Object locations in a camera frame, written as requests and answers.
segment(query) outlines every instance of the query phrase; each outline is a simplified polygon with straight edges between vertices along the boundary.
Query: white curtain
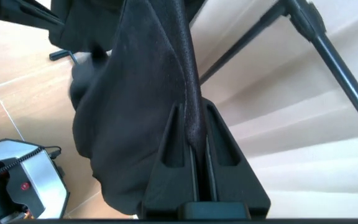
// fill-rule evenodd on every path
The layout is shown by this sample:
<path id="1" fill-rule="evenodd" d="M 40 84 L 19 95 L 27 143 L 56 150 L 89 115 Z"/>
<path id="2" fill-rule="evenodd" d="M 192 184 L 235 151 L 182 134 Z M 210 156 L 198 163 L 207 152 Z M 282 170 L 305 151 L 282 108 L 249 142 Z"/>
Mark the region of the white curtain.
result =
<path id="1" fill-rule="evenodd" d="M 358 0 L 315 0 L 358 79 Z M 207 0 L 191 33 L 202 75 L 274 3 Z M 270 218 L 358 217 L 358 113 L 287 18 L 202 87 L 267 191 Z"/>

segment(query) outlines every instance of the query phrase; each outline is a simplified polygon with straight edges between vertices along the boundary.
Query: red button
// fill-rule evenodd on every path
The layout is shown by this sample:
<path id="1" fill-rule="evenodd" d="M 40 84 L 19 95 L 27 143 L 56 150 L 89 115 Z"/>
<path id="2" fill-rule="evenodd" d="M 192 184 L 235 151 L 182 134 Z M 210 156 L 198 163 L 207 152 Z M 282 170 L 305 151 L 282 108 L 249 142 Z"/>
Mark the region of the red button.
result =
<path id="1" fill-rule="evenodd" d="M 22 190 L 28 190 L 30 188 L 30 184 L 27 182 L 24 182 L 22 185 L 20 185 L 20 188 Z"/>

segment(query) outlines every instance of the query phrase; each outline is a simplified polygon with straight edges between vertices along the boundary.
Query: silver metal panel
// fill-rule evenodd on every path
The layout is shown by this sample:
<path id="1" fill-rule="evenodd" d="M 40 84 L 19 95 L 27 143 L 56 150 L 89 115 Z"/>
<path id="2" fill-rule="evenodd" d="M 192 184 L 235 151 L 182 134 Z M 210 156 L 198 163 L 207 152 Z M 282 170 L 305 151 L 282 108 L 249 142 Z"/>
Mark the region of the silver metal panel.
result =
<path id="1" fill-rule="evenodd" d="M 21 142 L 1 141 L 0 161 L 19 158 L 37 148 Z M 60 218 L 68 192 L 48 154 L 42 151 L 21 165 L 45 207 L 45 211 L 38 218 Z"/>

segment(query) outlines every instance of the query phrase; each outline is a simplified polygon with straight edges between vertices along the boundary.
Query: garment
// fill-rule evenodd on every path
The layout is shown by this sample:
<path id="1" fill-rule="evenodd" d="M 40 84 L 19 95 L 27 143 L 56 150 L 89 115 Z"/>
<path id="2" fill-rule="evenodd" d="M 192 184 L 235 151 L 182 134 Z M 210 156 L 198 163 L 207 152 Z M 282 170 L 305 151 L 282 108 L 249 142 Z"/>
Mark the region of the garment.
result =
<path id="1" fill-rule="evenodd" d="M 52 0 L 51 11 L 64 23 L 59 32 L 50 32 L 50 42 L 72 52 L 89 52 L 93 44 L 111 50 L 124 0 Z M 191 21 L 204 0 L 184 0 Z"/>
<path id="2" fill-rule="evenodd" d="M 104 200 L 135 214 L 172 105 L 184 105 L 183 131 L 196 153 L 206 128 L 183 1 L 127 0 L 122 7 L 111 56 L 89 44 L 91 57 L 72 70 L 70 97 L 75 145 L 90 159 Z"/>

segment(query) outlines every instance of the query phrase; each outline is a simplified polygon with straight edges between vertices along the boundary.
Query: tiled floor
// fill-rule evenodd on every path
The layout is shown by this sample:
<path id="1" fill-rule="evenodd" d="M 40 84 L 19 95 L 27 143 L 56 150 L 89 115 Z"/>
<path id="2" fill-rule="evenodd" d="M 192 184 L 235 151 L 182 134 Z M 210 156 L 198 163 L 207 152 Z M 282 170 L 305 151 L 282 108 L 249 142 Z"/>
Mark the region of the tiled floor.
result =
<path id="1" fill-rule="evenodd" d="M 49 61 L 56 50 L 45 30 L 0 21 L 0 139 L 63 148 L 57 164 L 71 192 L 65 218 L 130 218 L 107 206 L 89 160 L 75 149 L 68 98 L 72 64 L 67 58 Z"/>

